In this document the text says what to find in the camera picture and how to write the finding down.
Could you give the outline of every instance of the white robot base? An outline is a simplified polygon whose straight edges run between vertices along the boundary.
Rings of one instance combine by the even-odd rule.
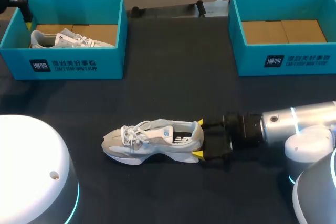
[[[61,136],[41,120],[0,116],[0,223],[78,223],[79,184]]]

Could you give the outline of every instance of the sneaker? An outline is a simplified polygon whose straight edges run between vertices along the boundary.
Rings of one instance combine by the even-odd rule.
[[[58,34],[44,34],[35,30],[30,37],[32,48],[114,47],[111,44],[75,34],[67,28]]]
[[[197,122],[165,119],[144,121],[136,126],[123,126],[104,137],[104,152],[128,165],[140,165],[148,157],[162,153],[175,161],[197,163],[191,152],[203,144],[203,130]]]

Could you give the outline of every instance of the glowing blue ring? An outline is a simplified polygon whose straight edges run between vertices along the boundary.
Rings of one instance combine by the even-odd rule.
[[[333,151],[330,159],[330,169],[331,169],[331,177],[332,180],[334,181],[334,185],[336,187],[336,174],[335,174],[335,153],[336,150]]]
[[[69,218],[67,219],[67,221],[66,221],[64,224],[68,224],[68,223],[69,223],[69,221],[71,220],[71,218],[72,218],[72,216],[74,215],[75,210],[76,210],[76,208],[77,208],[77,204],[78,204],[78,200],[79,200],[79,183],[77,182],[77,184],[78,184],[78,191],[77,191],[77,199],[76,199],[76,203],[75,203],[74,209],[72,210],[72,212],[71,212]]]
[[[295,185],[295,181],[290,177],[290,175],[288,175],[288,177],[289,177],[289,181],[291,181],[293,185]]]

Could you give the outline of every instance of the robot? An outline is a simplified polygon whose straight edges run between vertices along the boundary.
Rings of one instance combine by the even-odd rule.
[[[218,141],[204,138],[203,150],[193,154],[203,160],[229,160],[234,150],[257,147],[285,150],[293,207],[300,224],[336,223],[335,132],[336,102],[326,102],[264,112],[229,113],[218,121],[201,120],[208,129],[221,127]]]

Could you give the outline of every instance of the cardboard shoebox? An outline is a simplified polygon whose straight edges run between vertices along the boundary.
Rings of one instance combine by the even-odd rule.
[[[336,73],[336,0],[231,0],[240,76]]]
[[[28,30],[16,9],[0,44],[0,53],[17,80],[121,79],[127,38],[123,0],[29,0]],[[114,47],[29,48],[38,29],[56,34],[64,28]]]

